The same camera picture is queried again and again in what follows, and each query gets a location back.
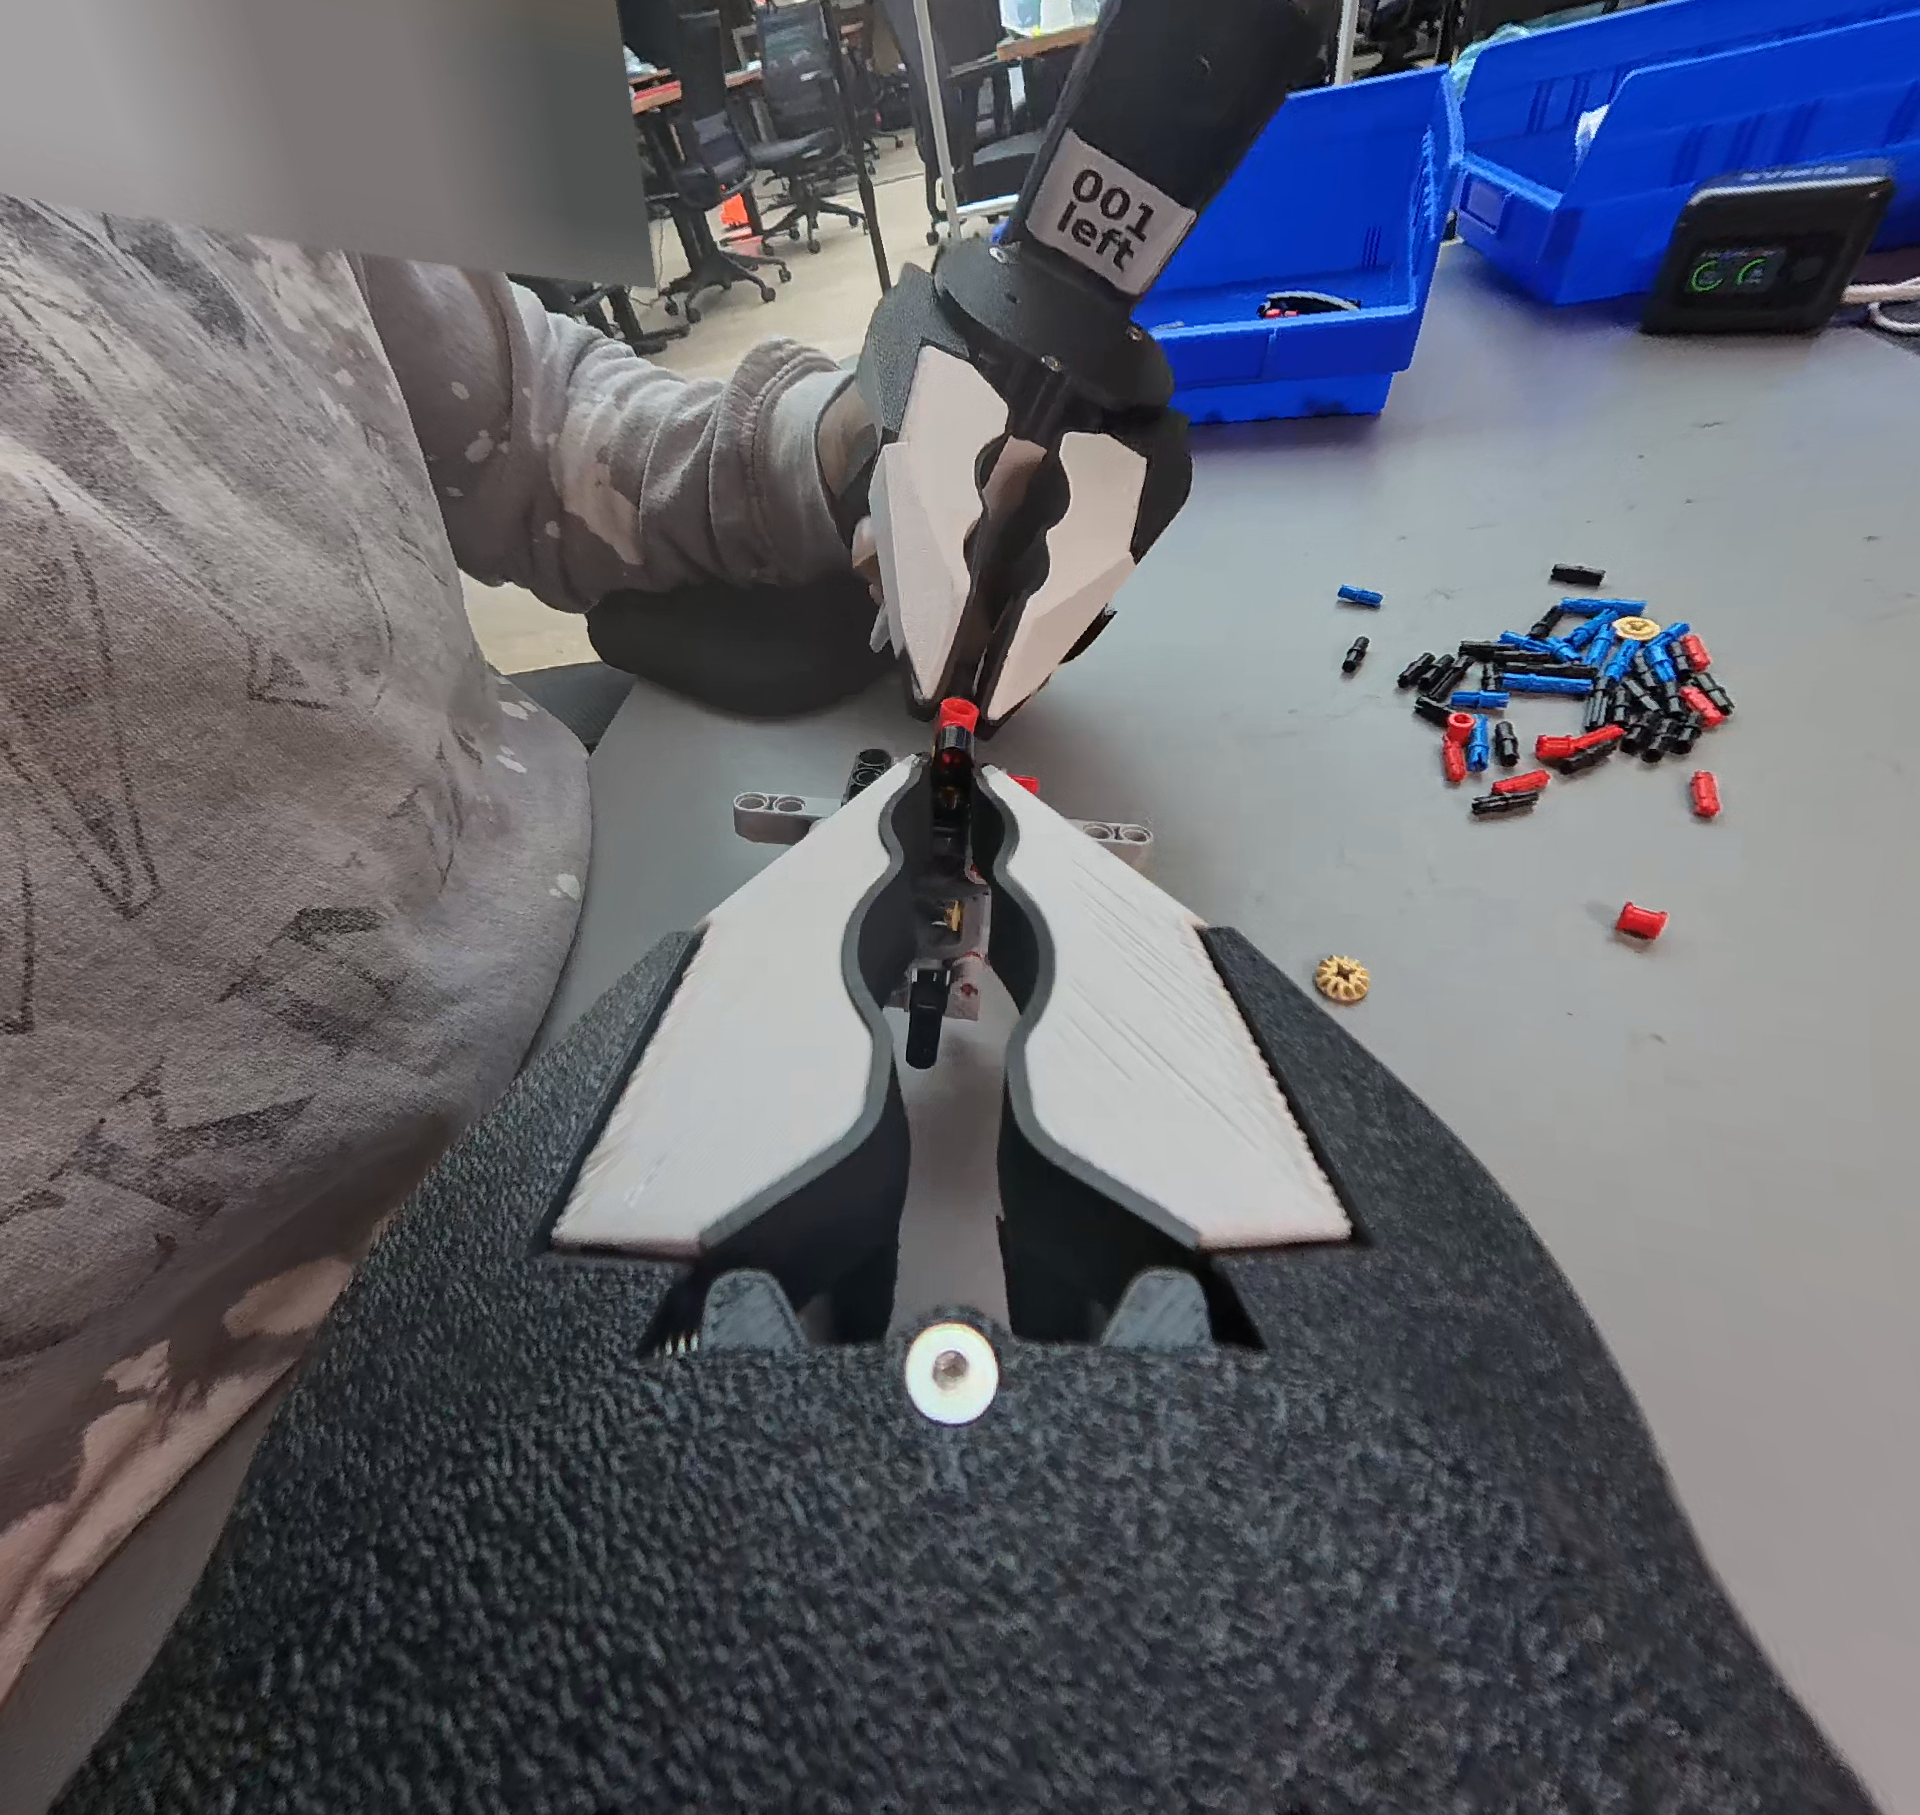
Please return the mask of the white metal stand pole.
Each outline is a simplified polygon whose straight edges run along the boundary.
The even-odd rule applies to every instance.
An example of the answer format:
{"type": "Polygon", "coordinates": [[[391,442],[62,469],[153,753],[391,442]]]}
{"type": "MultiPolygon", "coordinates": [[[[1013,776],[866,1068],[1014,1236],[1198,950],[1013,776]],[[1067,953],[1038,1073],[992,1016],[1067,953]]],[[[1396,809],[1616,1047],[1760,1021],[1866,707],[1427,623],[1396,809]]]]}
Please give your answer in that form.
{"type": "Polygon", "coordinates": [[[945,64],[937,46],[928,0],[879,0],[905,67],[908,85],[917,91],[917,141],[930,160],[927,191],[928,229],[939,245],[961,237],[960,194],[948,138],[945,64]]]}

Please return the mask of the black office chair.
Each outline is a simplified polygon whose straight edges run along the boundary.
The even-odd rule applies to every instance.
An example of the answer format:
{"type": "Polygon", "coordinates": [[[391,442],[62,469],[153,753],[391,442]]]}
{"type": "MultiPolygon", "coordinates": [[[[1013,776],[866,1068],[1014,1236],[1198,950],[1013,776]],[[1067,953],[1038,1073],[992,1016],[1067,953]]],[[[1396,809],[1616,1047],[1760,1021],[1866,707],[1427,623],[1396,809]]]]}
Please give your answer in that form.
{"type": "Polygon", "coordinates": [[[728,250],[716,238],[714,218],[731,194],[753,184],[753,164],[730,113],[721,18],[698,0],[671,0],[675,8],[673,76],[680,87],[671,108],[675,227],[685,254],[685,271],[663,289],[663,306],[688,323],[698,319],[698,300],[706,293],[751,287],[764,304],[776,300],[776,289],[755,268],[755,254],[728,250]]]}
{"type": "Polygon", "coordinates": [[[755,31],[760,108],[769,138],[749,144],[749,154],[782,194],[762,215],[764,231],[818,254],[829,218],[856,231],[876,225],[867,144],[847,93],[842,44],[822,1],[764,8],[755,31]]]}

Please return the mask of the grey toy brick assembly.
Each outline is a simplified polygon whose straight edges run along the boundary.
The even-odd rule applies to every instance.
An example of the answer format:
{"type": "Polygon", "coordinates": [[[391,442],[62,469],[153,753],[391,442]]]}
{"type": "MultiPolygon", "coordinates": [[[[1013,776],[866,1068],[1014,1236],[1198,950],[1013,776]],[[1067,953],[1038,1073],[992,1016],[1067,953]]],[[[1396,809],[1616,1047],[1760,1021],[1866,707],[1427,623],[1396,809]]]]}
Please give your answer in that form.
{"type": "MultiPolygon", "coordinates": [[[[914,948],[876,1002],[905,1013],[905,1064],[930,1068],[952,1021],[974,1021],[986,978],[992,884],[972,858],[972,799],[981,710],[948,696],[935,708],[930,746],[905,781],[894,820],[902,871],[909,886],[914,948]]],[[[838,799],[782,789],[731,797],[731,829],[746,842],[795,844],[890,781],[899,759],[864,746],[838,799]]]]}

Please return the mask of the person's left forearm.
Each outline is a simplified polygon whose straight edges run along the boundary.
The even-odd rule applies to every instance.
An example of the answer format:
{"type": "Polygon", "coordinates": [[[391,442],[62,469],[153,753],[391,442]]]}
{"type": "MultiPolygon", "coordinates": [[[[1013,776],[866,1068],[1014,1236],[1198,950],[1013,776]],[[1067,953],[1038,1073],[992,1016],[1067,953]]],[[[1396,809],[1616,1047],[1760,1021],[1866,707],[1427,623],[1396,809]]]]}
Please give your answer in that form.
{"type": "Polygon", "coordinates": [[[822,351],[768,339],[689,379],[493,271],[351,266],[467,574],[586,613],[851,573],[814,447],[844,373],[822,351]]]}

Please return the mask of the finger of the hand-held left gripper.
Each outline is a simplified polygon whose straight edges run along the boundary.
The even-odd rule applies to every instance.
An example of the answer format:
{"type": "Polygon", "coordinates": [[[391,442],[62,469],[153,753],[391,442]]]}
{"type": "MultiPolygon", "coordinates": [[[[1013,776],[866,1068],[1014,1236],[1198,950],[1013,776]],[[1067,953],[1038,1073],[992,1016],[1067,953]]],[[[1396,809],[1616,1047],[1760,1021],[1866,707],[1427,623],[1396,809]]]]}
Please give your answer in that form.
{"type": "Polygon", "coordinates": [[[982,723],[1004,723],[1069,658],[1134,573],[1149,457],[1116,436],[1069,432],[1058,447],[1067,506],[1043,531],[1040,573],[1009,607],[992,650],[982,723]]]}
{"type": "Polygon", "coordinates": [[[972,596],[969,537],[984,503],[979,463],[995,467],[1007,406],[972,362],[923,344],[899,434],[876,457],[869,523],[880,610],[911,699],[935,704],[972,596]]]}

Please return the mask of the grey desk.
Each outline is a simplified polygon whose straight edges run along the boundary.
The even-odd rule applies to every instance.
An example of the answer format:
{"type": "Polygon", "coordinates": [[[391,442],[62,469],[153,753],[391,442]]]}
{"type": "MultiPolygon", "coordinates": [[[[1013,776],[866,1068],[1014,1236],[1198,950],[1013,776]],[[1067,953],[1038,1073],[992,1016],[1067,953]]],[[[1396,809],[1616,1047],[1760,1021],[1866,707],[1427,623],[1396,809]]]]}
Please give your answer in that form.
{"type": "Polygon", "coordinates": [[[836,1342],[550,1246],[696,938],[525,1068],[577,917],[55,1811],[1873,1811],[1522,1215],[1246,938],[1352,1218],[1219,1263],[1259,1346],[1168,1275],[836,1342]]]}

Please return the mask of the pile of black blue red pins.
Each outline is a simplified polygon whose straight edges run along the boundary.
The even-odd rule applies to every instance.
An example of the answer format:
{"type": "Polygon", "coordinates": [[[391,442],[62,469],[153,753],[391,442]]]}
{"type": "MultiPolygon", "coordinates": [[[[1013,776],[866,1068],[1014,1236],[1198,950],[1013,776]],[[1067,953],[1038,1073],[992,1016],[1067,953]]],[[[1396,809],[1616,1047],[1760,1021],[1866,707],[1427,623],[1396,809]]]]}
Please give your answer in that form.
{"type": "Polygon", "coordinates": [[[1705,746],[1734,719],[1736,699],[1705,631],[1646,597],[1609,589],[1595,566],[1556,563],[1551,603],[1517,628],[1470,631],[1415,650],[1381,685],[1408,735],[1391,768],[1478,822],[1527,820],[1557,789],[1607,771],[1667,771],[1682,811],[1723,815],[1705,746]],[[1646,644],[1611,623],[1643,614],[1646,644]]]}

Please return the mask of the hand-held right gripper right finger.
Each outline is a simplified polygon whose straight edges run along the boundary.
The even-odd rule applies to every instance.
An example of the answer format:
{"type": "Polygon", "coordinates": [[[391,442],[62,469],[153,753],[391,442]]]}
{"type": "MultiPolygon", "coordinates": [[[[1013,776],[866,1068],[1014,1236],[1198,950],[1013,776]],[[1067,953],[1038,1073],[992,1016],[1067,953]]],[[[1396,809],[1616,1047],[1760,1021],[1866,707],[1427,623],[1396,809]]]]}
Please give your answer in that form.
{"type": "Polygon", "coordinates": [[[1259,1346],[1219,1263],[1343,1249],[1352,1218],[1208,925],[1009,773],[974,780],[990,963],[1016,1007],[998,1133],[1013,1332],[1097,1342],[1144,1275],[1259,1346]]]}

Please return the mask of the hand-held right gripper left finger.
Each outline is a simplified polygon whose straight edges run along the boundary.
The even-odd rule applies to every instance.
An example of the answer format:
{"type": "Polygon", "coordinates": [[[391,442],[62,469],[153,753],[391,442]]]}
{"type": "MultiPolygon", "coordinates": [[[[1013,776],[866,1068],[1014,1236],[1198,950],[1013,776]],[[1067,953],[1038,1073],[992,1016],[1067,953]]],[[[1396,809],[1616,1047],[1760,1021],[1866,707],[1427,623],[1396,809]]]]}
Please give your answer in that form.
{"type": "Polygon", "coordinates": [[[769,1274],[836,1342],[892,1317],[909,1141],[887,1000],[915,958],[915,761],[723,899],[577,1164],[559,1253],[769,1274]]]}

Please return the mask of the black power station with display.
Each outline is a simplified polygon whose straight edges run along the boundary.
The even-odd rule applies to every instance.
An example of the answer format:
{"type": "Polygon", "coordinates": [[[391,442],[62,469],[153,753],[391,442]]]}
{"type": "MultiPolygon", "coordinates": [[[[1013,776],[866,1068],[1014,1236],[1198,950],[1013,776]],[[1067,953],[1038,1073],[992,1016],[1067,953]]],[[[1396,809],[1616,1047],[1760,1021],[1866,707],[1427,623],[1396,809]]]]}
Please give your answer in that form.
{"type": "Polygon", "coordinates": [[[1893,202],[1891,160],[1825,160],[1712,177],[1672,222],[1640,331],[1806,335],[1827,323],[1893,202]]]}

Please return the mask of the blue storage bin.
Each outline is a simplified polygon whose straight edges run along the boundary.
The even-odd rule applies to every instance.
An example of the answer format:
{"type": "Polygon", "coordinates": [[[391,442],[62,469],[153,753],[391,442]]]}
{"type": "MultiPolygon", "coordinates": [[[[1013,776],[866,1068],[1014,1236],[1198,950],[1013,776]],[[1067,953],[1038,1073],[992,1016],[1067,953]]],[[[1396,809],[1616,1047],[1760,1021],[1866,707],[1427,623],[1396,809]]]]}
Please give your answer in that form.
{"type": "Polygon", "coordinates": [[[1447,68],[1297,91],[1136,318],[1198,427],[1377,415],[1412,362],[1461,179],[1447,68]]]}
{"type": "Polygon", "coordinates": [[[1671,0],[1478,53],[1457,235],[1548,306],[1643,293],[1707,179],[1883,160],[1916,249],[1917,0],[1671,0]]]}

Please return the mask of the person's left hand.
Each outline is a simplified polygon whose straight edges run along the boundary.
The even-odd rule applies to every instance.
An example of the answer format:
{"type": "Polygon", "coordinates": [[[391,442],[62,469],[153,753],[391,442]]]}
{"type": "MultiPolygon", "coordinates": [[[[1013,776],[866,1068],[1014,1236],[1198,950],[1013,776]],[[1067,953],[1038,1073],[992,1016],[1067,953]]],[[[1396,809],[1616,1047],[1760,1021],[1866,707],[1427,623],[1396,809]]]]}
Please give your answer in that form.
{"type": "Polygon", "coordinates": [[[822,407],[815,427],[815,457],[834,531],[848,550],[851,573],[882,605],[876,536],[872,531],[872,482],[882,446],[880,425],[851,369],[822,407]]]}

